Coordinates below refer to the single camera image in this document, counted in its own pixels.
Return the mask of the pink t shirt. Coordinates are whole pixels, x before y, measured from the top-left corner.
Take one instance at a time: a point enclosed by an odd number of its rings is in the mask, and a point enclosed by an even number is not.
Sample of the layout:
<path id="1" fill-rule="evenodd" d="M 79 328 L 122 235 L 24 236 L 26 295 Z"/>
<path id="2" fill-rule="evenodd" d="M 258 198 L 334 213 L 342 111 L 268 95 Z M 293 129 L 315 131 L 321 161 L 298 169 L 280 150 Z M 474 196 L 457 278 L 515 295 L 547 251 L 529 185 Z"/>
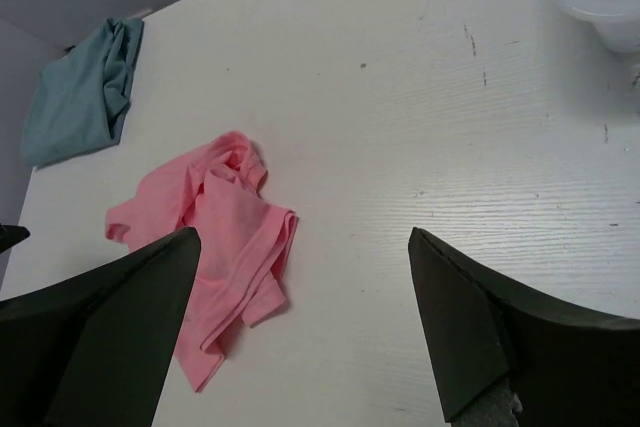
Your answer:
<path id="1" fill-rule="evenodd" d="M 232 131 L 150 172 L 106 214 L 106 238 L 130 250 L 196 229 L 200 258 L 174 350 L 195 392 L 224 362 L 232 324 L 254 327 L 287 302 L 281 278 L 298 217 L 261 197 L 267 175 L 254 144 Z"/>

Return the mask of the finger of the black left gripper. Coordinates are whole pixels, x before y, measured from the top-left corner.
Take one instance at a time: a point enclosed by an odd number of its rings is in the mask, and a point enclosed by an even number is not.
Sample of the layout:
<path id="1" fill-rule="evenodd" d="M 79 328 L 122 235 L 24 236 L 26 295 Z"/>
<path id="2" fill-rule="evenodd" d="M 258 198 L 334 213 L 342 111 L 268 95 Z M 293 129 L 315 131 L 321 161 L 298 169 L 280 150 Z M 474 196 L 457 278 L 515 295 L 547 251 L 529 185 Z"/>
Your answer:
<path id="1" fill-rule="evenodd" d="M 17 225 L 0 225 L 0 253 L 10 250 L 30 236 L 27 228 Z"/>

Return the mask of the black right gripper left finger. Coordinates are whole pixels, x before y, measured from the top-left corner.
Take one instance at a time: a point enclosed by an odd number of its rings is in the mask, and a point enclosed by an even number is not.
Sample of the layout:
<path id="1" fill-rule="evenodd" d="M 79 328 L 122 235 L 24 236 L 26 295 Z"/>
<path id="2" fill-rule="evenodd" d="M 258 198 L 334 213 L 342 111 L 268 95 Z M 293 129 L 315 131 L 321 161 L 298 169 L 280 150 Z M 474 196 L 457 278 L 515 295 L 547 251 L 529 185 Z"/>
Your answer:
<path id="1" fill-rule="evenodd" d="M 2 425 L 151 425 L 200 251 L 182 228 L 2 301 Z"/>

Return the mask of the teal folded t shirt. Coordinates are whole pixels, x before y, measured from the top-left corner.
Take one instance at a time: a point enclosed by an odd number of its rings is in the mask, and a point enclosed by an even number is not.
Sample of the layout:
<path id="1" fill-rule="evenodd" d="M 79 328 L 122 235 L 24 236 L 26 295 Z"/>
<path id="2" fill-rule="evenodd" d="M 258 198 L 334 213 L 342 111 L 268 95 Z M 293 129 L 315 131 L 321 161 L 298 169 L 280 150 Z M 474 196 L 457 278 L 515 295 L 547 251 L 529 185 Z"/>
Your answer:
<path id="1" fill-rule="evenodd" d="M 21 138 L 27 166 L 45 167 L 120 142 L 144 27 L 139 18 L 108 18 L 41 69 Z"/>

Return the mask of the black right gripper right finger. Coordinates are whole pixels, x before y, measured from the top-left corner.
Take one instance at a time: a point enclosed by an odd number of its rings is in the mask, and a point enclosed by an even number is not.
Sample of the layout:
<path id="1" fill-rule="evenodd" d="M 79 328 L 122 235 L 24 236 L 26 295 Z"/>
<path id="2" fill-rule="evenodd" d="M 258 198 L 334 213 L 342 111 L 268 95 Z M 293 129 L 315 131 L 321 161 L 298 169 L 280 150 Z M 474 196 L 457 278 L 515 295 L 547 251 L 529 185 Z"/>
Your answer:
<path id="1" fill-rule="evenodd" d="M 412 281 L 453 426 L 635 426 L 639 323 L 545 294 L 417 228 Z"/>

